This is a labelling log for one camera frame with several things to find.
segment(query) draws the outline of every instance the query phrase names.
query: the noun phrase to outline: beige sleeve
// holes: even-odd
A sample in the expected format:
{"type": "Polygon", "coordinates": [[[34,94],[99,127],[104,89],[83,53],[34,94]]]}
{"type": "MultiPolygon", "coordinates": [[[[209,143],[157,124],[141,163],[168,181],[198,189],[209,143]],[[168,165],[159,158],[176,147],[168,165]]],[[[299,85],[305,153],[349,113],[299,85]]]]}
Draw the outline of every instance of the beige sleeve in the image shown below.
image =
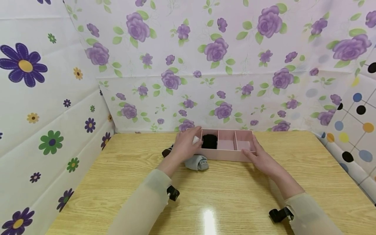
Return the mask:
{"type": "Polygon", "coordinates": [[[121,207],[107,234],[149,234],[168,204],[170,185],[171,179],[165,173],[153,170],[121,207]]]}
{"type": "Polygon", "coordinates": [[[295,195],[287,199],[285,203],[294,214],[290,225],[295,235],[343,235],[307,193],[295,195]]]}

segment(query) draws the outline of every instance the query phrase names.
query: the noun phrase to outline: yellow flower print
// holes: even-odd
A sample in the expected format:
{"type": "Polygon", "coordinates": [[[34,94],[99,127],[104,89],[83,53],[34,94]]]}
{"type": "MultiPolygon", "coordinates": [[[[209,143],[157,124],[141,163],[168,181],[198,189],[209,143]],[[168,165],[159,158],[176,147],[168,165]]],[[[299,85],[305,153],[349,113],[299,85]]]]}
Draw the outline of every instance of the yellow flower print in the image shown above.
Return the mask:
{"type": "Polygon", "coordinates": [[[27,121],[29,121],[29,123],[36,123],[39,121],[39,116],[38,114],[35,114],[35,113],[31,113],[31,114],[28,114],[27,115],[27,121]]]}
{"type": "Polygon", "coordinates": [[[73,74],[76,76],[78,80],[82,79],[82,72],[81,69],[78,69],[77,67],[73,69],[73,74]]]}

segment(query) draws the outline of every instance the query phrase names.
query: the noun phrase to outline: fabric wall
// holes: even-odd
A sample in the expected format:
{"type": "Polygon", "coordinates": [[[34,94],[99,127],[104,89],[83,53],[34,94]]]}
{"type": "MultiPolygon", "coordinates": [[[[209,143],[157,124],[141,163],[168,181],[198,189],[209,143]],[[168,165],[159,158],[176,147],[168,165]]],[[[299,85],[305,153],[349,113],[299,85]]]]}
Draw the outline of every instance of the fabric wall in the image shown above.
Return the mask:
{"type": "Polygon", "coordinates": [[[3,0],[0,32],[0,234],[45,234],[114,125],[62,1],[3,0]]]}

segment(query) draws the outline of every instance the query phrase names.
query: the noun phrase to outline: pink organizer box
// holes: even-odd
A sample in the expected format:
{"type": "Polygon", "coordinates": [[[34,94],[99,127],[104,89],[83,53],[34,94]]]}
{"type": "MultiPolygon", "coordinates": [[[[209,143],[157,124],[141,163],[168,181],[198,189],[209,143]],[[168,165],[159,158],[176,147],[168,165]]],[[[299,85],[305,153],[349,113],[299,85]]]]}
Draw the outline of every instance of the pink organizer box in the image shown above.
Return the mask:
{"type": "Polygon", "coordinates": [[[202,137],[208,134],[217,136],[217,149],[198,149],[196,154],[203,155],[211,160],[251,162],[241,152],[241,149],[255,151],[251,130],[201,129],[196,133],[196,136],[202,140],[202,137]]]}

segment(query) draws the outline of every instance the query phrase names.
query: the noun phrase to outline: wooden table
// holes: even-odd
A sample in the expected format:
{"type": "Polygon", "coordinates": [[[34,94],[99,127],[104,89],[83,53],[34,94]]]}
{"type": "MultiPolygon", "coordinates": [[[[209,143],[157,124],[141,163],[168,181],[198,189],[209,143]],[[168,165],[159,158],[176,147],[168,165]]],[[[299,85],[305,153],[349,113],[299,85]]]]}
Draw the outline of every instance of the wooden table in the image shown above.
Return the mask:
{"type": "MultiPolygon", "coordinates": [[[[376,209],[316,137],[307,131],[255,133],[345,233],[375,234],[376,209]]],[[[49,235],[106,234],[120,206],[162,160],[174,133],[117,134],[102,151],[50,227],[49,235]]],[[[173,176],[180,191],[150,234],[293,234],[273,224],[279,208],[268,178],[251,163],[209,161],[205,172],[182,165],[173,176]]]]}

